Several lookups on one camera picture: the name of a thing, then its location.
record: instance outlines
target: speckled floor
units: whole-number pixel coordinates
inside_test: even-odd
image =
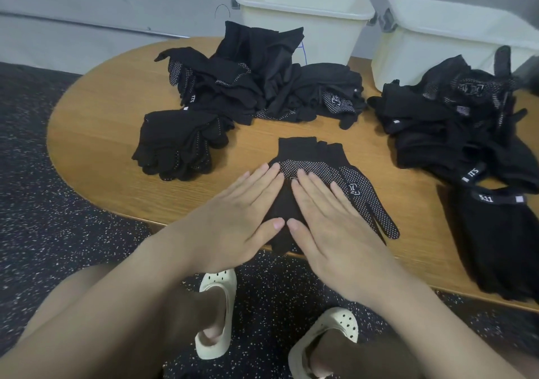
[[[148,235],[146,226],[91,205],[54,171],[45,145],[52,108],[77,76],[0,63],[0,355],[17,341],[50,290],[89,265],[120,261]],[[261,252],[237,269],[232,346],[214,361],[200,361],[194,347],[168,363],[166,376],[287,378],[287,354],[327,308],[351,309],[364,341],[388,329],[366,308],[320,283],[307,264]],[[186,284],[197,288],[200,276]],[[463,302],[442,295],[457,309]],[[465,320],[481,336],[539,353],[539,319],[488,304]]]

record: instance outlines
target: plastic container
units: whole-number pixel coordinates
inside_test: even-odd
[[[437,0],[389,0],[380,18],[381,41],[373,58],[376,88],[395,79],[414,85],[443,60],[461,54],[474,69],[494,72],[494,53],[511,46],[515,71],[539,54],[539,31],[497,8]]]
[[[303,27],[305,38],[292,56],[292,61],[301,65],[347,64],[361,29],[375,15],[370,0],[236,1],[249,27],[277,31]]]

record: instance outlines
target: bin handle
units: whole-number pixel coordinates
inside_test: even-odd
[[[230,6],[233,10],[239,10],[239,3],[236,0],[230,0]]]
[[[375,11],[373,18],[367,21],[367,26],[375,26],[377,21],[378,21],[378,13]]]
[[[383,33],[393,33],[393,31],[395,31],[395,29],[398,27],[390,8],[387,8],[384,15],[379,17],[378,21],[380,22],[380,28],[382,29]]]

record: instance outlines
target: finger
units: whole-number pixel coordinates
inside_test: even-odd
[[[264,216],[266,216],[266,213],[270,209],[271,205],[273,205],[275,198],[282,189],[282,184],[284,181],[285,175],[279,173],[251,204],[251,207],[260,218],[260,221],[264,218]]]
[[[307,257],[307,260],[315,260],[318,256],[323,255],[320,253],[314,237],[306,225],[296,219],[288,219],[286,225],[290,229],[290,234],[294,241],[300,247],[301,251],[303,251],[305,257]]]
[[[332,182],[329,187],[331,188],[333,194],[335,195],[339,203],[344,209],[346,209],[348,213],[352,214],[353,216],[360,217],[360,214],[357,212],[356,208],[351,204],[350,200],[348,200],[348,198],[337,183]]]
[[[246,171],[243,175],[241,175],[239,178],[237,178],[232,185],[228,186],[225,190],[223,190],[219,194],[215,195],[215,197],[228,196],[230,193],[232,193],[234,190],[236,190],[236,188],[238,188],[239,185],[241,185],[243,183],[243,181],[246,180],[246,178],[248,178],[250,176],[250,174],[251,173],[249,171]]]
[[[326,184],[314,173],[309,173],[309,179],[313,182],[313,184],[322,192],[324,197],[327,199],[329,204],[333,206],[334,209],[338,210],[341,213],[346,213],[346,209],[341,205],[341,203],[337,200],[335,195],[332,193],[331,190],[326,186]]]
[[[331,203],[329,203],[324,194],[314,185],[311,178],[307,176],[303,169],[298,170],[298,181],[314,204],[318,206],[320,212],[325,216],[330,216],[334,210]]]
[[[305,221],[310,228],[315,227],[320,220],[324,219],[324,215],[296,179],[292,181],[292,192]]]
[[[270,166],[267,163],[263,163],[257,170],[253,172],[251,176],[246,178],[241,185],[235,188],[233,192],[229,194],[229,197],[241,196],[248,188],[251,187],[254,182],[264,176],[264,173],[266,173],[269,168]]]
[[[282,217],[278,217],[263,222],[258,226],[253,235],[245,243],[245,261],[253,258],[257,251],[260,250],[260,247],[273,239],[273,237],[281,231],[284,225],[285,220]]]
[[[241,196],[238,196],[242,202],[246,204],[252,204],[262,194],[264,190],[270,185],[270,183],[279,174],[281,166],[278,163],[274,163],[264,175],[254,182],[250,188],[248,188]]]

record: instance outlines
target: wooden table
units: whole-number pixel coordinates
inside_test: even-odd
[[[191,46],[212,55],[220,38],[158,42],[118,55],[81,77],[56,105],[47,133],[54,167],[78,194],[110,212],[152,224],[166,225],[212,198],[246,170],[277,155],[279,137],[316,136],[339,142],[351,164],[370,179],[401,231],[387,244],[401,263],[433,288],[511,306],[539,310],[535,303],[508,302],[479,291],[468,278],[449,230],[437,193],[441,183],[421,170],[398,169],[392,141],[371,110],[358,123],[341,130],[337,120],[318,117],[290,124],[255,119],[229,132],[230,144],[212,150],[214,171],[191,182],[163,182],[147,176],[131,156],[138,144],[144,115],[179,108],[179,95],[168,82],[167,61],[155,56],[171,47]],[[351,58],[350,67],[363,77],[365,98],[378,95],[370,61]],[[519,135],[539,156],[539,99],[518,93],[519,107],[529,116]],[[539,213],[539,196],[529,205]]]

